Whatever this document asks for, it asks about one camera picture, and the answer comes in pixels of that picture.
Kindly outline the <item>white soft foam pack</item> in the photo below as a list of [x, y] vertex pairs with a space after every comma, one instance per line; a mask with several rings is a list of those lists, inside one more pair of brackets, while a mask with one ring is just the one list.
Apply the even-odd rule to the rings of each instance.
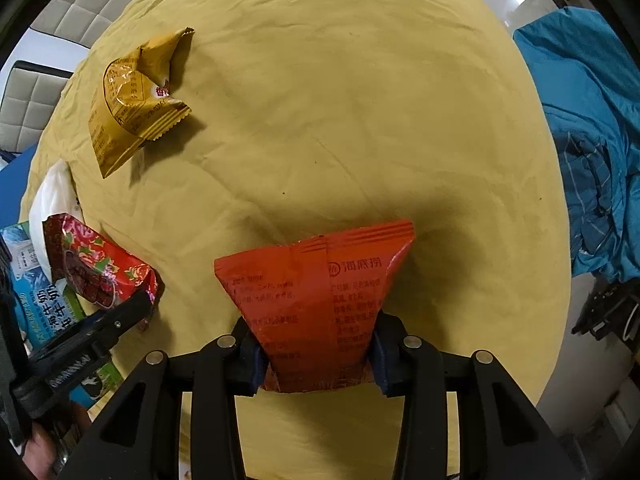
[[54, 281], [44, 241], [43, 222], [54, 214], [71, 214], [80, 221], [84, 220], [70, 167], [62, 159], [57, 160], [47, 171], [28, 215], [32, 247], [40, 268], [50, 283]]

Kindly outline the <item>yellow bed sheet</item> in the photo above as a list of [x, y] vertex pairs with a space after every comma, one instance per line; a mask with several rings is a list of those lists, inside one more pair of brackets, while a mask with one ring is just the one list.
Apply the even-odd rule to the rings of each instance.
[[[105, 67], [192, 28], [171, 91], [191, 114], [109, 177], [88, 118]], [[532, 77], [483, 0], [132, 0], [77, 66], [22, 199], [70, 166], [89, 226], [160, 272], [145, 332], [114, 351], [202, 348], [238, 310], [217, 258], [410, 220], [385, 310], [467, 356], [492, 352], [530, 400], [570, 302], [561, 173]]]

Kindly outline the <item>blue mat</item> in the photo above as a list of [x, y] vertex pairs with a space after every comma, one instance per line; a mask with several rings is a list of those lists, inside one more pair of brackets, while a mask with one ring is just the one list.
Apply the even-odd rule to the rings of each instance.
[[0, 172], [0, 228], [13, 226], [18, 221], [30, 165], [37, 148], [38, 144], [35, 144], [26, 148], [23, 153], [1, 151], [1, 161], [5, 162], [6, 166]]

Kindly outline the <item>red floral snack bag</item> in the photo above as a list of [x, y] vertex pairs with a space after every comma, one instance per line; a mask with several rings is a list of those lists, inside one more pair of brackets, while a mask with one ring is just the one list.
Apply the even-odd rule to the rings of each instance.
[[138, 330], [148, 329], [165, 289], [157, 270], [71, 214], [52, 214], [42, 228], [53, 283], [66, 281], [102, 310], [112, 310], [142, 290], [151, 307]]

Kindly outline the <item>blue crumpled blanket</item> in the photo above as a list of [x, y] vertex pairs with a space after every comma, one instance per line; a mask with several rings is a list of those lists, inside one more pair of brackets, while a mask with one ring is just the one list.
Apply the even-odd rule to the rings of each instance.
[[639, 69], [595, 10], [567, 6], [513, 34], [553, 136], [574, 274], [639, 275]]

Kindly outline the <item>golden yellow snack bag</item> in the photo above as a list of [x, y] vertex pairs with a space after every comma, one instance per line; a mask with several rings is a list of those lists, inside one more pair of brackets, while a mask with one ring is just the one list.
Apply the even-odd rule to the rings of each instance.
[[170, 66], [180, 44], [193, 34], [185, 27], [152, 38], [106, 66], [88, 119], [102, 177], [191, 114], [191, 107], [170, 93]]

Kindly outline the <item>cardboard milk carton box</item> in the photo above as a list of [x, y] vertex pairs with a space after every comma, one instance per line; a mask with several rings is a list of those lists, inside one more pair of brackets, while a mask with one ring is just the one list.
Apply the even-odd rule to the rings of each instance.
[[[27, 351], [41, 349], [55, 335], [86, 315], [75, 293], [54, 286], [36, 257], [27, 221], [1, 229], [1, 240], [10, 258], [10, 278], [17, 294], [15, 313]], [[122, 374], [108, 361], [70, 392], [70, 400], [87, 410], [122, 382]]]

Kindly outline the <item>orange-red snack bag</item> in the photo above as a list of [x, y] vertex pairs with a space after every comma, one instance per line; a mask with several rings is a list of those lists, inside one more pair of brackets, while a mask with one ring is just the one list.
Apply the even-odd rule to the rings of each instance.
[[216, 259], [216, 278], [268, 356], [264, 389], [367, 382], [378, 311], [415, 239], [400, 220]]

